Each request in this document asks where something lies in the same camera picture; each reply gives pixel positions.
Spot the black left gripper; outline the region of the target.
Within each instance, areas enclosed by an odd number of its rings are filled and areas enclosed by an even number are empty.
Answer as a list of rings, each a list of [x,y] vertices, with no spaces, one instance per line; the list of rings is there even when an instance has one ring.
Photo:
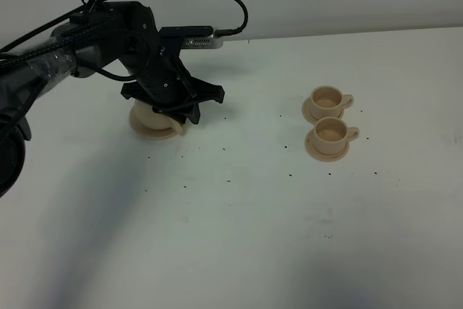
[[[148,56],[148,66],[136,82],[126,83],[122,95],[150,105],[154,112],[185,124],[200,121],[199,104],[205,101],[224,101],[224,89],[220,85],[199,80],[191,75],[180,59],[180,51],[163,41],[154,26],[133,26],[149,44],[150,51],[141,48],[121,57],[121,63],[129,72],[142,67]]]

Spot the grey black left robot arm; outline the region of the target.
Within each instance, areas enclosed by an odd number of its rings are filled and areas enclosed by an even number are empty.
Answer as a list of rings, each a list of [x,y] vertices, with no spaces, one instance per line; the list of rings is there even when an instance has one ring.
[[[222,102],[224,89],[193,77],[179,54],[191,35],[204,38],[212,27],[157,28],[149,7],[136,1],[102,3],[91,12],[75,12],[51,38],[21,54],[1,57],[1,191],[17,181],[25,144],[32,137],[26,115],[34,102],[64,78],[107,76],[119,61],[127,75],[110,74],[122,84],[121,94],[165,116],[171,127],[154,127],[152,137],[177,133],[186,122],[197,124],[199,105]]]

